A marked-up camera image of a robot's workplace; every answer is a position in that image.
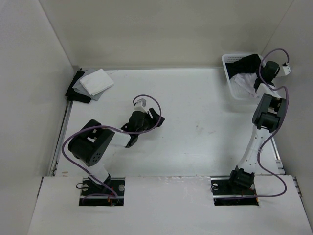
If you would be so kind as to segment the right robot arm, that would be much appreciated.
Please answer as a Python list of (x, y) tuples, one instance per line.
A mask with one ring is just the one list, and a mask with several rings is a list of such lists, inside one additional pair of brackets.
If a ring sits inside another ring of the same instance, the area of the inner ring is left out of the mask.
[(260, 163), (261, 152), (267, 142), (278, 132), (285, 119), (289, 98), (288, 90), (285, 90), (286, 97), (278, 94), (278, 88), (273, 84), (273, 79), (278, 75), (280, 66), (274, 61), (268, 61), (264, 65), (259, 64), (256, 70), (256, 80), (253, 88), (262, 97), (252, 117), (252, 135), (243, 157), (231, 171), (227, 188), (231, 193), (239, 193), (249, 189), (254, 184), (256, 166), (258, 165), (265, 172), (274, 175)]

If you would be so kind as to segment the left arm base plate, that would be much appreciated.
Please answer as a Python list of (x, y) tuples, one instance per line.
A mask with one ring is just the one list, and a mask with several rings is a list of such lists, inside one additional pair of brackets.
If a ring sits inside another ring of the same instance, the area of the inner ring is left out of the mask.
[(125, 178), (111, 178), (107, 185), (116, 195), (106, 187), (95, 183), (90, 178), (84, 178), (76, 185), (80, 190), (79, 206), (86, 207), (115, 207), (124, 206)]

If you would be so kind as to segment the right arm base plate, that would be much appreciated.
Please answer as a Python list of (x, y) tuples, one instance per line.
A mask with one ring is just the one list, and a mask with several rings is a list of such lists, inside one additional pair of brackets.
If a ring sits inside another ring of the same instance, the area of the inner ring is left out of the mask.
[(249, 188), (231, 186), (228, 177), (211, 178), (211, 188), (215, 206), (259, 206), (257, 198), (249, 198), (256, 195), (255, 185)]

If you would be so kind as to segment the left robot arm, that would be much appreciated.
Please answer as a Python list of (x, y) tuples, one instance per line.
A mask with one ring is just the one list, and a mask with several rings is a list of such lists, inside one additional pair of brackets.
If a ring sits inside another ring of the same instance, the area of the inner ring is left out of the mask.
[(101, 123), (91, 119), (83, 127), (91, 129), (73, 137), (68, 144), (68, 150), (87, 167), (94, 191), (99, 195), (105, 195), (110, 189), (111, 176), (102, 165), (101, 158), (108, 146), (130, 148), (138, 141), (140, 133), (160, 127), (164, 121), (165, 118), (154, 108), (148, 111), (135, 110), (128, 122), (121, 127), (120, 133), (108, 128), (100, 128)]

